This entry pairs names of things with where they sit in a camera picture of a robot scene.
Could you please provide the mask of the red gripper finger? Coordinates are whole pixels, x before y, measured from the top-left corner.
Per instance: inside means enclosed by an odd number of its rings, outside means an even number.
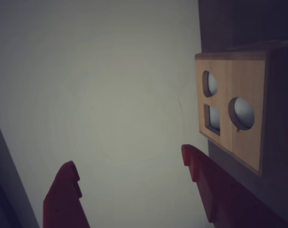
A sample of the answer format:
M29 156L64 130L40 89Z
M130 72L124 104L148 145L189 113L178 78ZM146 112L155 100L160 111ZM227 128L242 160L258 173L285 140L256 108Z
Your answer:
M198 148L181 147L207 219L216 228L288 228L288 222Z
M90 227L80 202L79 181L73 161L60 167L43 201L43 228Z

